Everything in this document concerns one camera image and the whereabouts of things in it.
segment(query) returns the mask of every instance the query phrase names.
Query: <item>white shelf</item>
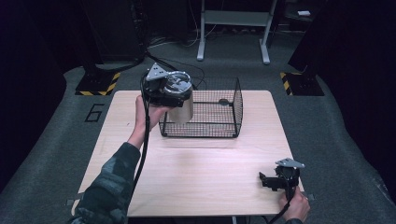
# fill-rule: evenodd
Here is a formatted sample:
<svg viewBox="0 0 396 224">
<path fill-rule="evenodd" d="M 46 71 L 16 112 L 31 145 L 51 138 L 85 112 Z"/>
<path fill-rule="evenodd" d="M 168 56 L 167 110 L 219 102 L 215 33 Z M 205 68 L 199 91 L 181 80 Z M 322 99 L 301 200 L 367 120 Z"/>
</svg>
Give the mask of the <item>white shelf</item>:
<svg viewBox="0 0 396 224">
<path fill-rule="evenodd" d="M 244 26 L 262 26 L 265 27 L 264 35 L 260 39 L 260 49 L 262 51 L 262 62 L 270 63 L 268 49 L 266 46 L 268 33 L 270 31 L 272 19 L 274 16 L 277 0 L 272 1 L 269 12 L 244 12 L 244 11 L 217 11 L 205 10 L 205 0 L 202 0 L 201 10 L 201 40 L 198 47 L 197 60 L 204 60 L 205 53 L 205 25 L 222 24 L 222 25 L 244 25 Z"/>
</svg>

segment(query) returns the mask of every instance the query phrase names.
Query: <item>human hand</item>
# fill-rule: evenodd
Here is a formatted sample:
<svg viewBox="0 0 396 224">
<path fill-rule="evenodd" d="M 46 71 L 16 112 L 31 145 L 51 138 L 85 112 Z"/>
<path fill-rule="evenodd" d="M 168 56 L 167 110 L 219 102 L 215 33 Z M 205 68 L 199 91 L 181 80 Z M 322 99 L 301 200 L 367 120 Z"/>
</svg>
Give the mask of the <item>human hand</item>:
<svg viewBox="0 0 396 224">
<path fill-rule="evenodd" d="M 286 199 L 286 194 L 283 193 L 279 199 L 280 209 L 282 209 L 286 203 L 288 203 L 288 200 Z M 305 222 L 310 209 L 311 207 L 309 206 L 308 199 L 301 193 L 300 188 L 297 186 L 294 196 L 291 199 L 290 207 L 285 214 L 283 214 L 283 218 L 287 221 L 292 218 L 298 218 L 302 222 Z"/>
<path fill-rule="evenodd" d="M 140 148 L 144 141 L 145 131 L 146 131 L 146 111 L 145 104 L 141 95 L 136 97 L 135 101 L 135 121 L 134 121 L 134 131 L 132 132 L 128 142 L 137 148 Z M 149 130 L 160 121 L 161 116 L 171 110 L 173 107 L 168 106 L 158 106 L 149 105 L 148 115 L 150 118 Z"/>
</svg>

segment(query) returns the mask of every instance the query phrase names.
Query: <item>table top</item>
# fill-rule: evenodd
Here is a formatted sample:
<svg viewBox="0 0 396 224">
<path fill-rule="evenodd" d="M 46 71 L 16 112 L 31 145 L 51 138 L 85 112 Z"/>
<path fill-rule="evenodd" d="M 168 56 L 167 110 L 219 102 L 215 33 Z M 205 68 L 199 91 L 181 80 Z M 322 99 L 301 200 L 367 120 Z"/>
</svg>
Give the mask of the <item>table top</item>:
<svg viewBox="0 0 396 224">
<path fill-rule="evenodd" d="M 115 93 L 79 192 L 91 184 L 102 165 L 130 136 L 138 94 L 140 91 Z M 128 216 L 254 216 L 279 212 L 277 200 L 283 190 L 264 188 L 259 172 L 276 176 L 275 162 L 292 158 L 290 147 L 271 93 L 242 91 L 242 97 L 244 117 L 237 138 L 166 138 L 158 126 L 151 131 L 148 155 Z"/>
</svg>

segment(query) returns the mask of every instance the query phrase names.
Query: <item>wire cage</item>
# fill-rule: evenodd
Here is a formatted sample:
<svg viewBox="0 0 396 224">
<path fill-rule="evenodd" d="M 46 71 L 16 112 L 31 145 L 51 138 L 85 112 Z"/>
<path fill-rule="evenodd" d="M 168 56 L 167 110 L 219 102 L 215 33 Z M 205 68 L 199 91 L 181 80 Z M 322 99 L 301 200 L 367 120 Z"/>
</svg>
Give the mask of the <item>wire cage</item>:
<svg viewBox="0 0 396 224">
<path fill-rule="evenodd" d="M 193 117 L 173 122 L 165 113 L 159 122 L 165 137 L 236 138 L 243 118 L 243 99 L 238 78 L 206 78 L 192 92 Z"/>
</svg>

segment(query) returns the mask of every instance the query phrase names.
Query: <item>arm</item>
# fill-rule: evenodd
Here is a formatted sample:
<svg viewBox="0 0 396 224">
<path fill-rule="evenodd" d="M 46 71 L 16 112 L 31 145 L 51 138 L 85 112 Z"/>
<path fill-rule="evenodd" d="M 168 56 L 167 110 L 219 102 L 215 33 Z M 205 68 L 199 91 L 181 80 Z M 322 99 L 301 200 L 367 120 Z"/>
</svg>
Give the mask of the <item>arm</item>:
<svg viewBox="0 0 396 224">
<path fill-rule="evenodd" d="M 69 221 L 78 223 L 124 223 L 134 187 L 134 172 L 140 159 L 146 130 L 146 114 L 141 96 L 135 101 L 134 130 L 126 143 L 103 165 L 99 176 L 84 192 Z M 150 105 L 150 129 L 170 107 Z"/>
<path fill-rule="evenodd" d="M 282 209 L 288 202 L 286 194 L 283 193 L 279 199 L 279 207 Z M 288 211 L 283 214 L 283 218 L 287 220 L 286 224 L 303 224 L 308 217 L 310 210 L 308 200 L 301 193 L 300 188 L 297 186 L 294 192 L 294 196 L 291 199 L 290 207 Z"/>
</svg>

